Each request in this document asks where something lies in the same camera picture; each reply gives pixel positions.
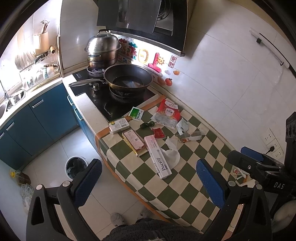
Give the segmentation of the white Doctor toothpaste box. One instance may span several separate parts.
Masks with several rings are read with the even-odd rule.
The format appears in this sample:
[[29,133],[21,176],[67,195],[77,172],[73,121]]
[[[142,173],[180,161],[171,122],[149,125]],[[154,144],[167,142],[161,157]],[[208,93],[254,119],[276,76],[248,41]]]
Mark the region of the white Doctor toothpaste box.
[[153,135],[146,136],[144,137],[144,141],[159,177],[161,179],[165,179],[168,176],[170,176],[172,172],[154,136]]

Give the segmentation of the red medicine box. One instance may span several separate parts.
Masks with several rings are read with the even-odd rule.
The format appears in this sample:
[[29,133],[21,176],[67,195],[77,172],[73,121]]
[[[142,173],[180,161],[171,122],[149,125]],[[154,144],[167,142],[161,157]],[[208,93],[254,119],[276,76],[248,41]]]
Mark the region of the red medicine box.
[[134,130],[126,130],[122,133],[122,137],[137,157],[147,153],[147,147],[144,140]]

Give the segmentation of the green white sachet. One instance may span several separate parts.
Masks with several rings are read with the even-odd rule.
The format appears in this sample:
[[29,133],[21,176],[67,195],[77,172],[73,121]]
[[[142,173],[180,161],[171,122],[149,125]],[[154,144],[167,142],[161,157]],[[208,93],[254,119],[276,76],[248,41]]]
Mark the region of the green white sachet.
[[136,107],[132,107],[132,110],[129,112],[128,116],[133,120],[140,121],[144,114],[144,110]]

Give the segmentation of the plastic bags on floor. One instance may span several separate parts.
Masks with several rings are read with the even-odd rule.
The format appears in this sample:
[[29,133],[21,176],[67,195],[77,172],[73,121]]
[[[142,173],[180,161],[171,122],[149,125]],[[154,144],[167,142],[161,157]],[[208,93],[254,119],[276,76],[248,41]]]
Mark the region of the plastic bags on floor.
[[21,185],[21,197],[25,208],[29,208],[34,194],[34,189],[29,184]]

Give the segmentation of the left grey slipper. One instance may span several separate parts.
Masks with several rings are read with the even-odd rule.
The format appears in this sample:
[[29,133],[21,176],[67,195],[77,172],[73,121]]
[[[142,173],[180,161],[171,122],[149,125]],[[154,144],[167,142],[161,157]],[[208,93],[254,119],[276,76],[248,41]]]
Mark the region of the left grey slipper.
[[119,226],[123,226],[123,225],[127,225],[124,217],[119,214],[119,213],[112,213],[110,215],[110,220],[111,223],[115,226],[115,227],[119,227]]

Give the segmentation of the torn white wrapper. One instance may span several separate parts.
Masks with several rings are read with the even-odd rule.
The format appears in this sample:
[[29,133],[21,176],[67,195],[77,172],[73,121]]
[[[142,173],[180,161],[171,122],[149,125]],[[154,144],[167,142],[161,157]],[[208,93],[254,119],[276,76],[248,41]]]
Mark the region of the torn white wrapper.
[[181,120],[177,123],[176,128],[177,128],[178,134],[182,135],[183,133],[186,133],[188,131],[189,124],[184,118],[181,118]]

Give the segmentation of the white crumpled tissue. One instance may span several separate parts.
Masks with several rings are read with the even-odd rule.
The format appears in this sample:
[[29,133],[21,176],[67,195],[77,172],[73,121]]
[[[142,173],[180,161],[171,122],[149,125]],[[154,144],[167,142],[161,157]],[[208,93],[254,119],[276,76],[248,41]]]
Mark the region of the white crumpled tissue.
[[177,144],[178,144],[178,140],[176,138],[167,137],[165,141],[165,146],[168,149],[165,150],[164,147],[161,147],[161,151],[170,169],[177,166],[177,164],[180,161],[180,153],[178,152]]

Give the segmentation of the red white plastic bag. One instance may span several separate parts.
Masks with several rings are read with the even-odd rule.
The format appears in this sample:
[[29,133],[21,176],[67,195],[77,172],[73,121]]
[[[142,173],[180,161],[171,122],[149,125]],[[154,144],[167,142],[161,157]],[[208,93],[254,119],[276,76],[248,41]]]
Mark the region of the red white plastic bag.
[[168,128],[175,128],[181,120],[181,114],[176,104],[163,99],[151,120]]

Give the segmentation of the red sauce packet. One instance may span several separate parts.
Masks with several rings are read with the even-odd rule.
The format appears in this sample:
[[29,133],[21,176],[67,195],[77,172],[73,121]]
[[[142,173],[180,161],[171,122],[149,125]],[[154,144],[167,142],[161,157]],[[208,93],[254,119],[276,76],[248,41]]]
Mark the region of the red sauce packet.
[[161,128],[153,128],[152,131],[154,132],[154,137],[155,138],[165,138],[166,134],[163,132]]

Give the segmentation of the white green medicine box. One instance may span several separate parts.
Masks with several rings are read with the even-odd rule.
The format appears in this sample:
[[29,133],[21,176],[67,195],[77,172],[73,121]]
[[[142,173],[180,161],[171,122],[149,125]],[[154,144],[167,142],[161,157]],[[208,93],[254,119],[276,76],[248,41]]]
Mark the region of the white green medicine box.
[[111,134],[115,134],[130,128],[130,125],[126,118],[119,118],[117,120],[112,120],[108,123],[109,130]]

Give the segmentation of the chrome faucet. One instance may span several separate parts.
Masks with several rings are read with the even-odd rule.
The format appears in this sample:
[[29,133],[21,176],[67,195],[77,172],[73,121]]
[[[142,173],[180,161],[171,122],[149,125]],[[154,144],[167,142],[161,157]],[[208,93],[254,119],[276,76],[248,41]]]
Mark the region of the chrome faucet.
[[3,84],[2,84],[1,81],[0,81],[0,85],[1,85],[1,87],[3,89],[3,92],[4,92],[4,99],[5,100],[9,100],[9,95],[8,95],[7,91],[5,90],[5,88],[4,88],[4,86],[3,86]]

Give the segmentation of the dish rack with dishes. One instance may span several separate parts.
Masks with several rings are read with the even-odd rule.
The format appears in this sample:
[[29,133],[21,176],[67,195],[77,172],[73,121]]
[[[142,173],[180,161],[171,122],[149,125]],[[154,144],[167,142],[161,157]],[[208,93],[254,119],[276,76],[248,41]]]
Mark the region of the dish rack with dishes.
[[32,39],[25,38],[24,28],[16,34],[18,53],[15,65],[24,90],[40,85],[59,72],[57,46],[49,38],[49,21],[44,19],[40,24],[40,32],[33,35]]

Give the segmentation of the black range hood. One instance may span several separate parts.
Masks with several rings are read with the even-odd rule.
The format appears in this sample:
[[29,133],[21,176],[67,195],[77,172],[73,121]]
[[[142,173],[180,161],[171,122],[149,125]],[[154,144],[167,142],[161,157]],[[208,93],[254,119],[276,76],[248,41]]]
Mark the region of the black range hood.
[[95,1],[97,25],[183,57],[188,25],[188,1]]

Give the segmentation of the white wall hook rail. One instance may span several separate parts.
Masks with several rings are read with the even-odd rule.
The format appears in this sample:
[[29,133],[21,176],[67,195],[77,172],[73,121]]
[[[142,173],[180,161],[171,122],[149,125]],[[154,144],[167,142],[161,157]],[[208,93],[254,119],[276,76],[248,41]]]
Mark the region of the white wall hook rail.
[[280,60],[281,66],[285,66],[287,69],[290,67],[290,63],[287,58],[281,53],[281,51],[279,51],[279,49],[276,48],[276,46],[274,46],[274,44],[272,44],[269,39],[267,39],[267,37],[253,28],[250,28],[249,32],[256,38],[257,44],[263,44],[266,46]]

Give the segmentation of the colourful wall decorations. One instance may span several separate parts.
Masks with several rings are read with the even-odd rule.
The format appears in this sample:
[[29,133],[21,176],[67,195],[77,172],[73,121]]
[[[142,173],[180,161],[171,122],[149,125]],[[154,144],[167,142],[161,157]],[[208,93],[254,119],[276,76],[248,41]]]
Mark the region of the colourful wall decorations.
[[172,86],[181,72],[175,68],[177,56],[169,51],[141,40],[118,35],[121,48],[118,62],[138,65],[152,74],[160,86]]

